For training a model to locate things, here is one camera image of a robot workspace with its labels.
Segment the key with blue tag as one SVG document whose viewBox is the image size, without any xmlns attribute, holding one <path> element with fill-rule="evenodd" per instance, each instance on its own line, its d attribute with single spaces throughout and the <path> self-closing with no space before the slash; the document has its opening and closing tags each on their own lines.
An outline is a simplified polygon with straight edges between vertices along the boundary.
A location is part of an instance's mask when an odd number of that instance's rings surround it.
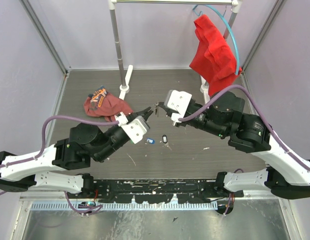
<svg viewBox="0 0 310 240">
<path fill-rule="evenodd" d="M 152 139 L 152 138 L 146 138 L 145 142 L 146 142 L 147 144 L 155 144 L 155 140 Z"/>
</svg>

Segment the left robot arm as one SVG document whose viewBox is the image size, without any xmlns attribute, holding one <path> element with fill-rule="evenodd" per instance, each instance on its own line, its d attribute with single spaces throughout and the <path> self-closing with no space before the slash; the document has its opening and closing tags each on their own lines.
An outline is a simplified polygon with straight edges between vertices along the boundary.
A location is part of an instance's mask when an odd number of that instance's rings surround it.
<svg viewBox="0 0 310 240">
<path fill-rule="evenodd" d="M 115 122 L 94 122 L 76 117 L 56 115 L 44 122 L 42 133 L 52 120 L 78 122 L 69 137 L 46 147 L 42 137 L 40 151 L 15 155 L 0 152 L 0 190 L 20 193 L 28 190 L 58 190 L 90 198 L 95 193 L 94 178 L 88 174 L 66 175 L 63 171 L 85 169 L 91 161 L 102 163 L 127 142 L 139 143 L 150 127 L 153 110 L 148 107 L 128 115 L 119 113 Z"/>
</svg>

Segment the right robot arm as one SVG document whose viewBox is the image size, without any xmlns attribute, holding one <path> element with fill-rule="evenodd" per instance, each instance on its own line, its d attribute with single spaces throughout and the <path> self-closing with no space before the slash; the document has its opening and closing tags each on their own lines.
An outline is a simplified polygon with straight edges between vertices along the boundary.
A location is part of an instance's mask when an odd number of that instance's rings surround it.
<svg viewBox="0 0 310 240">
<path fill-rule="evenodd" d="M 252 154 L 263 160 L 266 167 L 252 172 L 219 172 L 214 191 L 220 197 L 247 190 L 269 190 L 273 195 L 288 199 L 310 198 L 310 160 L 305 160 L 282 143 L 260 116 L 244 113 L 245 100 L 234 93 L 216 93 L 214 103 L 193 119 L 192 114 L 202 105 L 184 91 L 170 90 L 157 107 L 165 110 L 175 127 L 191 126 L 228 138 L 228 145 L 237 151 Z"/>
</svg>

